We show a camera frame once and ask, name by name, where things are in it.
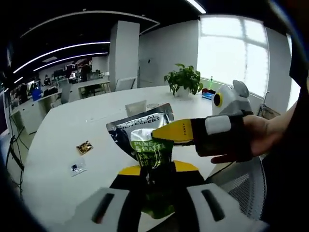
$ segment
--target sleeve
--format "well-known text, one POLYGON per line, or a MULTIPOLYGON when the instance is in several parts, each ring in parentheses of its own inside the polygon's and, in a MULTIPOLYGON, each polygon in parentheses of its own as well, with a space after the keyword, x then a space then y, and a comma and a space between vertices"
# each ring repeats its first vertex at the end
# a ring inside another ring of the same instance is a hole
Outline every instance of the sleeve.
POLYGON ((300 87, 306 85, 308 70, 306 61, 302 59, 298 47, 292 39, 292 60, 290 67, 290 77, 293 78, 300 87))

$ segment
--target white pillar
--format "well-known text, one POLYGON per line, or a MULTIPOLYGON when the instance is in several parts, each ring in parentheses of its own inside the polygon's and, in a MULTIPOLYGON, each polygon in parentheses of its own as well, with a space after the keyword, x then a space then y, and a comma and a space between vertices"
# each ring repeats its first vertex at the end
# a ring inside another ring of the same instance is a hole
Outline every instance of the white pillar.
POLYGON ((115 90, 118 79, 136 77, 139 64, 140 25, 118 21, 111 30, 109 55, 110 86, 115 90))

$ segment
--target white table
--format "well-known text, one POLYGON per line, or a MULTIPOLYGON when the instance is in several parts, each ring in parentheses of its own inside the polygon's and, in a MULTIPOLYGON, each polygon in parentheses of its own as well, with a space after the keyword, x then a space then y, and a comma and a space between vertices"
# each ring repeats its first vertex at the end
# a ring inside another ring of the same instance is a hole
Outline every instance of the white table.
MULTIPOLYGON (((99 188, 109 187, 121 169, 137 165, 114 143, 106 124, 126 118, 125 105, 142 100, 169 102, 176 120, 211 115, 211 101, 201 95, 175 98, 168 86, 113 92, 52 109, 32 141, 23 176, 24 202, 39 222, 51 227, 70 219, 77 205, 99 188), (88 171, 71 177, 69 167, 80 158, 76 146, 86 140, 93 145, 83 156, 88 171)), ((214 168, 210 158, 197 155, 194 146, 175 147, 172 158, 195 165, 204 178, 214 168)), ((139 231, 161 221, 142 214, 139 231)))

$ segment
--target computer monitor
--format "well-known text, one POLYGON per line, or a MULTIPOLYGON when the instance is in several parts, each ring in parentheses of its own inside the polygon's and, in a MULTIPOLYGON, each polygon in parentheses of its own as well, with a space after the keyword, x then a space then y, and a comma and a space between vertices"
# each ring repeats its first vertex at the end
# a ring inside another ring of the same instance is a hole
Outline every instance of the computer monitor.
POLYGON ((10 133, 5 110, 5 93, 0 93, 0 139, 10 133))

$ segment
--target led light strip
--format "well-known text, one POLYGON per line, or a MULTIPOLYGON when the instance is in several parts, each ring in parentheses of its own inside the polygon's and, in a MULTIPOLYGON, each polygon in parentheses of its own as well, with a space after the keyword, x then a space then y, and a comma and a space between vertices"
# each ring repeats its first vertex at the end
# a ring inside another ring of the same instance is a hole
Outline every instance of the led light strip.
POLYGON ((17 81, 14 81, 14 84, 16 84, 17 82, 19 82, 21 79, 23 79, 24 77, 19 78, 17 81))
POLYGON ((201 14, 206 14, 206 11, 201 7, 196 1, 194 0, 186 0, 188 3, 193 5, 198 11, 201 12, 201 14))
POLYGON ((58 62, 61 62, 61 61, 64 61, 64 60, 68 60, 68 59, 73 59, 73 58, 77 58, 77 57, 85 57, 85 56, 92 56, 92 55, 101 55, 101 54, 107 54, 107 52, 98 52, 98 53, 90 53, 90 54, 84 54, 84 55, 79 55, 79 56, 74 56, 74 57, 69 57, 69 58, 65 58, 65 59, 60 59, 60 60, 57 60, 57 61, 54 61, 54 62, 51 62, 49 64, 45 64, 35 70, 33 70, 34 72, 39 70, 39 69, 42 69, 46 66, 49 66, 49 65, 52 65, 52 64, 56 64, 58 62))
POLYGON ((54 52, 58 52, 58 51, 61 51, 61 50, 64 50, 64 49, 68 49, 68 48, 73 48, 73 47, 85 46, 85 45, 93 45, 93 44, 110 44, 110 43, 111 43, 111 42, 81 43, 81 44, 76 44, 76 45, 72 45, 72 46, 67 46, 67 47, 59 48, 59 49, 56 49, 56 50, 54 50, 54 51, 45 53, 45 54, 43 54, 43 55, 40 55, 40 56, 38 56, 38 57, 36 57, 36 58, 34 58, 34 59, 28 61, 27 63, 23 64, 23 65, 20 66, 18 69, 16 69, 13 73, 18 72, 19 70, 21 70, 22 68, 24 68, 26 65, 28 65, 28 64, 30 64, 30 63, 32 63, 32 62, 34 62, 35 60, 40 59, 40 58, 42 58, 42 57, 45 57, 45 56, 47 56, 47 55, 49 55, 49 54, 52 54, 52 53, 54 53, 54 52))

